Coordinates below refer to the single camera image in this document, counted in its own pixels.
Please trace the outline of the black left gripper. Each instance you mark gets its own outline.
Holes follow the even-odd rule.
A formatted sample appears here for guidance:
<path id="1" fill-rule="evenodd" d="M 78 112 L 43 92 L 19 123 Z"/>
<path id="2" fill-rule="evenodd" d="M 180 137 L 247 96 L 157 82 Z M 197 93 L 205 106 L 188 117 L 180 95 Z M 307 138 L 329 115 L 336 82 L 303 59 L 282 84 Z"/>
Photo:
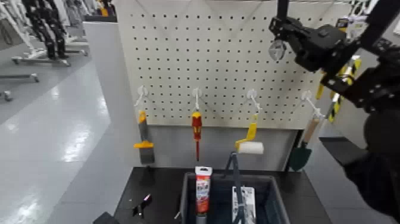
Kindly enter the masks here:
<path id="1" fill-rule="evenodd" d="M 132 216 L 138 216 L 140 219 L 145 218 L 145 209 L 152 203 L 152 194 L 147 194 L 143 200 L 132 208 Z M 93 224 L 120 224 L 120 222 L 107 211 L 103 212 L 93 222 Z"/>

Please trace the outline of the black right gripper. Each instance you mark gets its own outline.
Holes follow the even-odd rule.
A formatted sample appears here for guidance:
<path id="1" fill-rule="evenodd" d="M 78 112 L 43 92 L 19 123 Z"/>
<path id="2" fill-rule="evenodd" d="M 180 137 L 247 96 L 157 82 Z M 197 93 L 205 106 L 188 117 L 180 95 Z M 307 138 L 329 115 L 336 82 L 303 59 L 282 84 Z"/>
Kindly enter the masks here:
<path id="1" fill-rule="evenodd" d="M 345 32 L 329 24 L 307 29 L 292 17 L 271 19 L 269 30 L 274 35 L 288 35 L 287 42 L 296 54 L 295 62 L 308 71 L 322 68 L 336 46 L 346 39 Z"/>

